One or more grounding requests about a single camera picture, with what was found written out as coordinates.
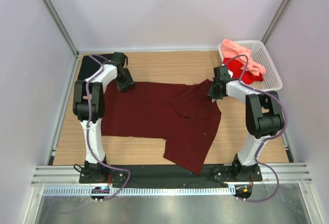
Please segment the dark red t shirt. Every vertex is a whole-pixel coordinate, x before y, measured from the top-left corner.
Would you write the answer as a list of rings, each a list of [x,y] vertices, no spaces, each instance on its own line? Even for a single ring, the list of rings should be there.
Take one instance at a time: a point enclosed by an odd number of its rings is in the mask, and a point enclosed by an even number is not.
[[[211,84],[208,79],[194,85],[137,82],[120,92],[110,83],[102,135],[164,139],[164,158],[198,175],[222,115],[208,96]]]

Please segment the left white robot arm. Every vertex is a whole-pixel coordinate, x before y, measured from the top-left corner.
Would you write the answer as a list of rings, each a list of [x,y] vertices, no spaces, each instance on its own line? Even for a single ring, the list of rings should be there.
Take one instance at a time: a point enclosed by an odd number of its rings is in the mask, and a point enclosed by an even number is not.
[[[86,145],[84,165],[74,165],[80,173],[80,183],[103,183],[111,174],[101,135],[105,114],[104,89],[111,82],[119,91],[135,87],[127,65],[128,57],[122,52],[87,55],[82,59],[72,103],[72,111],[80,121]]]

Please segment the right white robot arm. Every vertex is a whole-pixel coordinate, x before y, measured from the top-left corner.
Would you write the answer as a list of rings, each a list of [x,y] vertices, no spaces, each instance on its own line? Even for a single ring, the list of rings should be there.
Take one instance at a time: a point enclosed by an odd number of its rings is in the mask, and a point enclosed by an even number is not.
[[[275,91],[261,91],[234,79],[226,66],[213,69],[214,78],[208,91],[213,100],[233,97],[245,104],[245,125],[248,131],[243,148],[232,162],[232,176],[246,181],[255,174],[259,156],[267,141],[283,130],[285,125],[283,108]]]

